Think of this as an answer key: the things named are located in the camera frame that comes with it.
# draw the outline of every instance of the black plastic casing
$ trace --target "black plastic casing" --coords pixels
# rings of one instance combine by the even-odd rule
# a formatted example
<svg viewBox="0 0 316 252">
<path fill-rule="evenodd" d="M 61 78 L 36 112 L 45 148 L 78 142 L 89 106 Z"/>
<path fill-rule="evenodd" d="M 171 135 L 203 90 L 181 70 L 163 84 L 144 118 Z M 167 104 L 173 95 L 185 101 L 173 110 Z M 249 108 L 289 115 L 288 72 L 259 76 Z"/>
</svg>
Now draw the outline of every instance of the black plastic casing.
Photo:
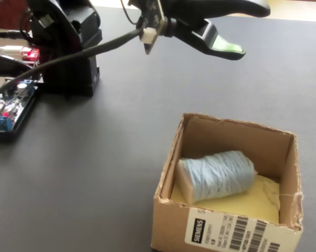
<svg viewBox="0 0 316 252">
<path fill-rule="evenodd" d="M 97 45 L 101 21 L 89 0 L 27 0 L 33 13 L 33 39 L 40 42 L 40 63 Z M 47 69 L 43 91 L 92 96 L 99 81 L 96 57 L 78 59 Z"/>
</svg>

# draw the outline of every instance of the yellow foam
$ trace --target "yellow foam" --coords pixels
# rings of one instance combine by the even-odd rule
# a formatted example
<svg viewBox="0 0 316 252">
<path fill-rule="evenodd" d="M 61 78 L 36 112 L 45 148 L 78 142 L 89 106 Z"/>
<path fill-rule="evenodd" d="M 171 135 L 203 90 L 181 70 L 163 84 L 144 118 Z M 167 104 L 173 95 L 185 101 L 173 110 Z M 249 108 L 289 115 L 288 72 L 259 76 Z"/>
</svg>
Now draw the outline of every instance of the yellow foam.
<svg viewBox="0 0 316 252">
<path fill-rule="evenodd" d="M 171 200 L 186 204 L 176 183 L 173 186 Z M 261 175 L 256 175 L 254 185 L 245 193 L 208 199 L 197 202 L 193 206 L 279 224 L 279 184 Z"/>
</svg>

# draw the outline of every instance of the siemens logo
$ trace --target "siemens logo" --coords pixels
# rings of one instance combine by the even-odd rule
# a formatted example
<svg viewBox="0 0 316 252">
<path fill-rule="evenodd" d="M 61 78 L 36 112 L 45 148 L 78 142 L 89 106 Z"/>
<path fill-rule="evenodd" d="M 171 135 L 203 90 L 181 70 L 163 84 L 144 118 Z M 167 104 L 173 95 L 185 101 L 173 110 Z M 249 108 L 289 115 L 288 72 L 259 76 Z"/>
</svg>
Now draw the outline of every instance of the siemens logo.
<svg viewBox="0 0 316 252">
<path fill-rule="evenodd" d="M 193 234 L 192 234 L 192 242 L 201 244 L 202 236 L 204 234 L 205 224 L 206 224 L 206 221 L 204 219 L 195 219 Z"/>
</svg>

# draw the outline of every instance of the cable plug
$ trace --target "cable plug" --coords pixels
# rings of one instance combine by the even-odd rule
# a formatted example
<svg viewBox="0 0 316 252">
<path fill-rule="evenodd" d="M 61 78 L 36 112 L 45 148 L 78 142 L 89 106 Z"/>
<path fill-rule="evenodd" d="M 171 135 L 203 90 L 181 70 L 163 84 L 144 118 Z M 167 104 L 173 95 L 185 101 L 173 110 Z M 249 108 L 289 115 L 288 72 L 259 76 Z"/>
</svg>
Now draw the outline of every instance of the cable plug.
<svg viewBox="0 0 316 252">
<path fill-rule="evenodd" d="M 0 54 L 23 60 L 23 55 L 31 52 L 31 49 L 24 46 L 0 46 Z"/>
<path fill-rule="evenodd" d="M 148 27 L 143 29 L 143 33 L 140 37 L 141 42 L 144 44 L 152 44 L 155 36 L 157 35 L 157 31 L 154 28 Z"/>
<path fill-rule="evenodd" d="M 25 39 L 18 30 L 0 31 L 0 38 Z"/>
</svg>

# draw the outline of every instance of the white connector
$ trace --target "white connector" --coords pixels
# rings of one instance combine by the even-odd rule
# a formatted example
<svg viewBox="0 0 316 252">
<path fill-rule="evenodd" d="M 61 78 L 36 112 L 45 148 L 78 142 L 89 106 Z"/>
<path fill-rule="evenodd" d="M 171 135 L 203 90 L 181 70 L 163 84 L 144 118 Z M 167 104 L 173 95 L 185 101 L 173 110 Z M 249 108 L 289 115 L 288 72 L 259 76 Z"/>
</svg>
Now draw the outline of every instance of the white connector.
<svg viewBox="0 0 316 252">
<path fill-rule="evenodd" d="M 0 54 L 22 60 L 23 54 L 30 52 L 31 49 L 24 46 L 0 46 Z"/>
<path fill-rule="evenodd" d="M 143 34 L 141 36 L 141 42 L 151 45 L 156 35 L 157 35 L 156 29 L 151 28 L 151 27 L 144 28 Z"/>
</svg>

